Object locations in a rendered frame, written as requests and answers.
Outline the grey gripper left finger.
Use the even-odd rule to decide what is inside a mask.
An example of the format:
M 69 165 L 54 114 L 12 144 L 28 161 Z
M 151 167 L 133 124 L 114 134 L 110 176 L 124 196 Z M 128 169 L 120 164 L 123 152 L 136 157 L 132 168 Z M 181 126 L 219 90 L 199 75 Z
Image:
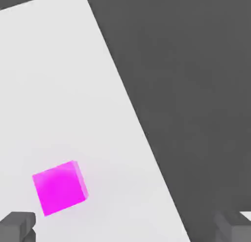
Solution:
M 11 212 L 0 221 L 0 242 L 36 242 L 34 212 Z

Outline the small magenta cube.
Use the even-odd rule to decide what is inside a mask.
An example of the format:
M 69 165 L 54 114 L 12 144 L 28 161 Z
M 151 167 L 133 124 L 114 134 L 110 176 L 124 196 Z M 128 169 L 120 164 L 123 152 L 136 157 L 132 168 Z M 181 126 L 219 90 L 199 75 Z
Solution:
M 74 160 L 34 174 L 32 180 L 46 217 L 82 203 L 89 196 L 78 162 Z

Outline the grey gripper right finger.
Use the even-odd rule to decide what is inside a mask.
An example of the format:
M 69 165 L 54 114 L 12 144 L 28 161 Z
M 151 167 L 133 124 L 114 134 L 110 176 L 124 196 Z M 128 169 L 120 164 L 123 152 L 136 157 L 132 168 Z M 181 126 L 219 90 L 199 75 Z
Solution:
M 251 242 L 251 221 L 240 212 L 217 212 L 214 242 Z

